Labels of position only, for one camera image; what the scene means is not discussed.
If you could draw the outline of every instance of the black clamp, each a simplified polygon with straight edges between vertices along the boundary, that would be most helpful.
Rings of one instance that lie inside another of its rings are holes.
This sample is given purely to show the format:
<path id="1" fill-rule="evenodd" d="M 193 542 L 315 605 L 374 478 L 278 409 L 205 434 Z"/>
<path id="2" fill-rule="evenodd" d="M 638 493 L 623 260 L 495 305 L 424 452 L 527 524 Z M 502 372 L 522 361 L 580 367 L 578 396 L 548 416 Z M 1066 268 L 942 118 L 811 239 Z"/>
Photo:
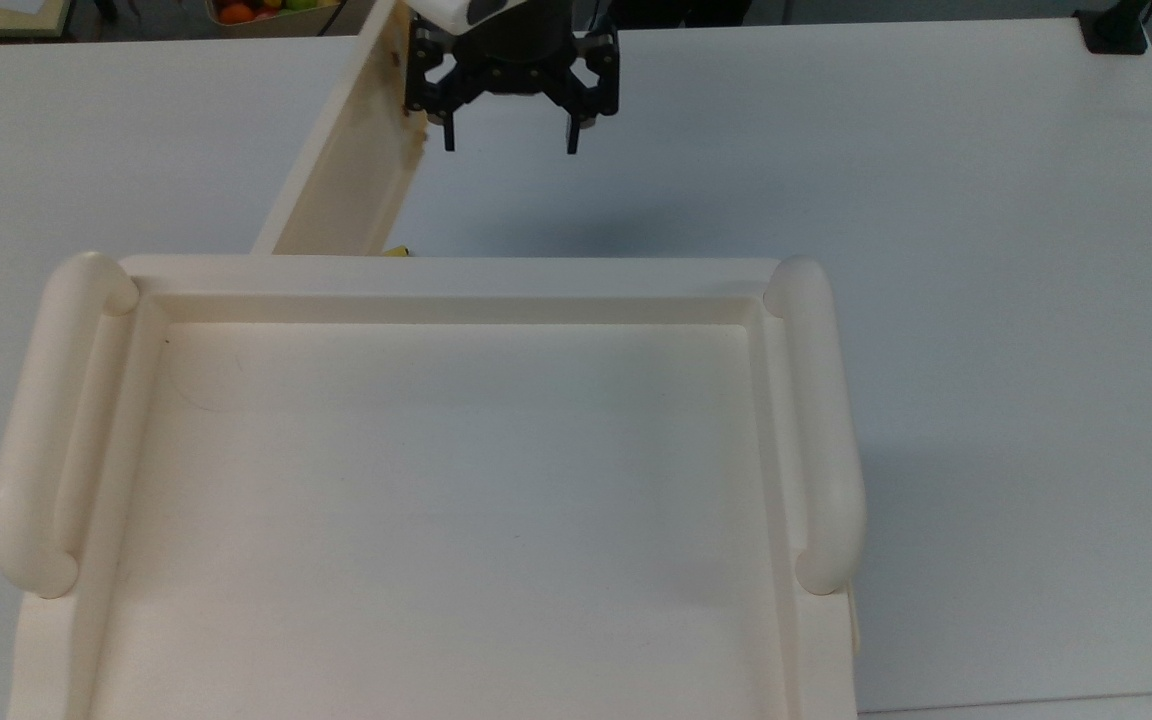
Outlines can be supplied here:
<path id="1" fill-rule="evenodd" d="M 438 82 L 426 79 L 429 70 L 456 59 Z M 573 65 L 585 67 L 598 78 L 592 88 L 576 77 Z M 543 58 L 518 63 L 485 53 L 472 31 L 456 37 L 414 15 L 407 45 L 407 88 L 404 106 L 424 111 L 429 122 L 444 128 L 444 146 L 456 150 L 454 114 L 477 96 L 544 94 L 567 111 L 567 154 L 575 156 L 579 131 L 593 127 L 598 115 L 614 115 L 620 105 L 621 53 L 616 31 L 567 37 L 556 50 Z"/>

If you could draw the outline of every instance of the cream plastic tray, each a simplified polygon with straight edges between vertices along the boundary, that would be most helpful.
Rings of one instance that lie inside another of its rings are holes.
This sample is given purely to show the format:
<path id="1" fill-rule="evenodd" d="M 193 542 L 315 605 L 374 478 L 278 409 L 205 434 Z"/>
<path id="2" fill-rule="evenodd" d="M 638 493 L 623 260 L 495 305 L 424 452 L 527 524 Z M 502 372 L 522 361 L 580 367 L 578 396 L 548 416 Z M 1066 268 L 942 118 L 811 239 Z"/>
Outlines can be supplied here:
<path id="1" fill-rule="evenodd" d="M 813 263 L 83 255 L 9 718 L 855 717 L 863 533 Z"/>

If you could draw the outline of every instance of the fruit basket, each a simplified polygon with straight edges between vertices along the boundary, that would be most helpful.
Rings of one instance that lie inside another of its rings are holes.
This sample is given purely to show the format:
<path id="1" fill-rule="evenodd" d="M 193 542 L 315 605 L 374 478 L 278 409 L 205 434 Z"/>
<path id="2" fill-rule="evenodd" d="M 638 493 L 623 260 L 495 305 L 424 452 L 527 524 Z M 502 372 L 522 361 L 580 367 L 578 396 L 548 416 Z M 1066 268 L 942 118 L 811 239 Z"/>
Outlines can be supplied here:
<path id="1" fill-rule="evenodd" d="M 346 0 L 338 13 L 338 0 L 202 0 L 207 18 L 223 38 L 312 37 L 356 35 L 372 0 Z"/>

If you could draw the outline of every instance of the white table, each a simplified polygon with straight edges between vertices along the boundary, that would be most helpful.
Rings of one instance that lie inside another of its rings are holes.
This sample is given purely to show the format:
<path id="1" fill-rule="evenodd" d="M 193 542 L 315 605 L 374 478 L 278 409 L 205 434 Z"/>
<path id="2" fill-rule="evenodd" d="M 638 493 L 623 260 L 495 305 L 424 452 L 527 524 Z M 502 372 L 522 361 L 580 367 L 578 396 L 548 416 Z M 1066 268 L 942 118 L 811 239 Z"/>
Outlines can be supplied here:
<path id="1" fill-rule="evenodd" d="M 867 470 L 861 706 L 1152 692 L 1152 55 L 1063 20 L 622 43 L 579 156 L 544 100 L 480 100 L 394 242 L 817 256 Z M 0 47 L 0 433 L 52 266 L 245 251 L 347 51 Z"/>

